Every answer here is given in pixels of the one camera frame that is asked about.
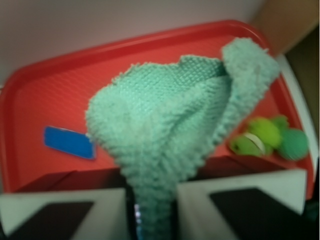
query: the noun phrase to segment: terry cloth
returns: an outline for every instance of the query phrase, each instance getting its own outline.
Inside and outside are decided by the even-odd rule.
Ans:
[[[196,174],[278,75],[266,50],[236,38],[222,60],[134,65],[90,100],[88,134],[132,186],[144,240],[170,239],[177,184]]]

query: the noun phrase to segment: lime green toy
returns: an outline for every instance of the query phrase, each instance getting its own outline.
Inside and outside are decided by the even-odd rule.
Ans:
[[[289,128],[284,115],[251,120],[246,132],[234,137],[229,148],[237,155],[264,156],[277,150],[286,160],[298,161],[308,154],[308,139],[299,129]]]

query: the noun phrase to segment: black rectangle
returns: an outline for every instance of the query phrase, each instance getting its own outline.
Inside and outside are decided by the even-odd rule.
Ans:
[[[313,240],[316,228],[257,188],[210,194],[241,240]]]
[[[44,206],[9,240],[69,240],[92,207],[93,202],[64,202]]]

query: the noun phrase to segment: white wall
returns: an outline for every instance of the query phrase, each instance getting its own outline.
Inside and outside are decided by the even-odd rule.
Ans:
[[[0,85],[16,69],[120,39],[248,22],[264,0],[0,0]]]

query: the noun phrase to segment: red tray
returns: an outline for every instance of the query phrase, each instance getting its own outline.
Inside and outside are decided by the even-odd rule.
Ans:
[[[175,63],[181,55],[221,57],[221,47],[235,37],[249,37],[268,48],[264,37],[247,24],[221,21],[185,27],[123,40],[59,56],[16,71],[0,96],[0,151],[5,192],[49,173],[117,168],[113,159],[98,147],[96,160],[89,161],[44,145],[46,126],[86,133],[85,110],[89,99],[131,64]],[[279,77],[249,116],[272,117],[284,114],[290,125],[301,123],[290,93]],[[241,131],[243,123],[232,133]],[[231,155],[225,144],[215,156]],[[313,167],[310,156],[290,162],[276,154],[266,161],[308,172],[307,198],[313,191]]]

